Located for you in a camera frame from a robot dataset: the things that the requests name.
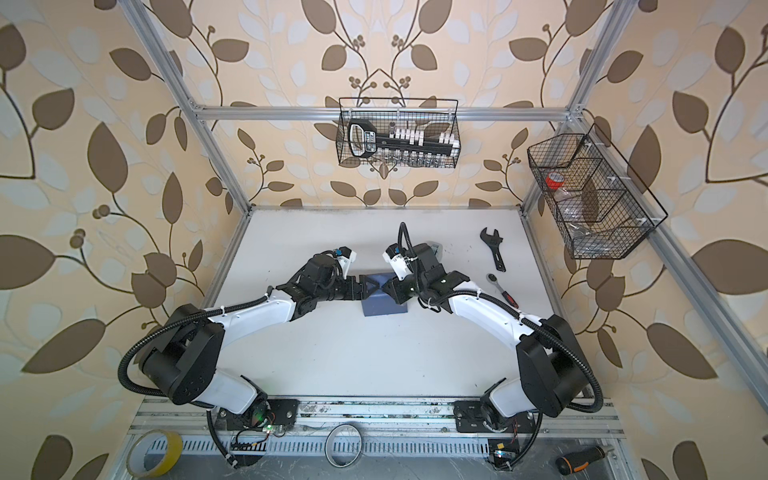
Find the screwdriver handle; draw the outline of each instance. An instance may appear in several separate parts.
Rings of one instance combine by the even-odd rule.
[[[562,475],[570,475],[584,470],[590,463],[605,458],[605,450],[600,447],[590,447],[582,452],[568,453],[554,461]]]
[[[507,303],[512,305],[514,308],[520,308],[517,302],[515,302],[515,299],[512,298],[512,295],[507,293],[506,291],[502,292],[502,296],[504,297],[504,300],[507,300]]]

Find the wallpaper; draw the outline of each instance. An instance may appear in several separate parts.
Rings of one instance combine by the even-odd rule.
[[[765,2],[640,1],[586,110],[763,349],[766,21]],[[763,478],[768,417],[653,248],[575,261],[544,202],[531,218],[649,480]]]
[[[768,4],[646,9],[614,50],[587,118],[650,184],[674,234],[766,351]]]
[[[607,0],[147,0],[197,103],[563,107]]]
[[[517,205],[533,176],[525,149],[551,135],[546,122],[459,124],[456,168],[339,166],[336,124],[219,121],[214,130],[257,207],[490,207]],[[218,182],[208,184],[212,194]]]
[[[114,3],[0,2],[4,478],[109,469],[141,401],[120,358],[200,304],[240,219]]]

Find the wire basket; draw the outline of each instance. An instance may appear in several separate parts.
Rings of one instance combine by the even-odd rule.
[[[668,216],[621,152],[627,173],[608,163],[598,147],[604,137],[594,135],[593,126],[587,134],[560,134],[528,148],[531,172],[574,259],[625,258]],[[648,193],[658,212],[630,189]]]
[[[462,149],[457,109],[458,100],[444,98],[340,98],[339,165],[455,168]]]

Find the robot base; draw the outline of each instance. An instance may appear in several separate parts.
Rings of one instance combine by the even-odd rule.
[[[459,433],[498,433],[485,426],[485,417],[482,413],[482,402],[478,400],[459,400],[453,402],[453,416],[456,420],[456,431]],[[535,427],[533,418],[528,417],[527,412],[520,412],[513,416],[518,423],[518,433],[532,433]],[[509,427],[503,433],[513,433],[514,428]]]

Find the metal grate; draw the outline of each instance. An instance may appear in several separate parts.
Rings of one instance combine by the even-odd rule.
[[[532,145],[528,163],[574,259],[622,259],[667,217],[661,204],[661,215],[643,209],[625,182],[656,197],[629,164],[618,174],[590,134]]]
[[[339,164],[455,168],[457,109],[457,100],[442,98],[340,98]]]
[[[219,455],[214,442],[206,435],[183,435],[183,455]],[[257,435],[241,435],[240,440],[256,441]],[[333,444],[334,453],[345,453],[351,448],[357,449],[359,444],[336,442]],[[165,452],[165,439],[152,443],[148,455],[159,455]],[[285,456],[323,456],[325,455],[325,437],[307,438],[302,436],[286,436],[270,438],[248,450],[238,450],[238,453],[254,455],[285,455]],[[362,453],[368,456],[399,456],[399,457],[466,457],[484,458],[488,456],[488,440],[474,438],[440,439],[440,438],[409,438],[366,437],[362,442]]]

